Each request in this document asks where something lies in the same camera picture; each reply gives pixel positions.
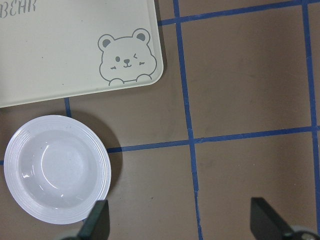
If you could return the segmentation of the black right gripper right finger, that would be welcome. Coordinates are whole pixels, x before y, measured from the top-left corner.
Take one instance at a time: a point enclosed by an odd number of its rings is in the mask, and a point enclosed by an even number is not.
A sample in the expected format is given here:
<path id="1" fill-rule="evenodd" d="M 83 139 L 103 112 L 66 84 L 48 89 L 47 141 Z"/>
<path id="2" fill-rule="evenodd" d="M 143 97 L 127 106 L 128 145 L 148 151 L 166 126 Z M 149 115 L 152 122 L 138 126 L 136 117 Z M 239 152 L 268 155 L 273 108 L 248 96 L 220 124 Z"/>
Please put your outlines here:
<path id="1" fill-rule="evenodd" d="M 292 228 L 262 197 L 250 200 L 250 230 L 256 240 L 292 238 Z"/>

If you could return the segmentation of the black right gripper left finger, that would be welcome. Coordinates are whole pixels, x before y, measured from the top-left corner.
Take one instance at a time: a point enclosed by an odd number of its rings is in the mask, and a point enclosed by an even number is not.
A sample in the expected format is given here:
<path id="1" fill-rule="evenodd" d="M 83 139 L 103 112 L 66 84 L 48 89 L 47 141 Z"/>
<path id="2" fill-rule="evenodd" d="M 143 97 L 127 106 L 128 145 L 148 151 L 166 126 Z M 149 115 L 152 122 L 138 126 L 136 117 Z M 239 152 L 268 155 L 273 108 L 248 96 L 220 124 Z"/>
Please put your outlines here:
<path id="1" fill-rule="evenodd" d="M 107 240 L 110 234 L 109 203 L 98 200 L 77 234 L 80 240 Z"/>

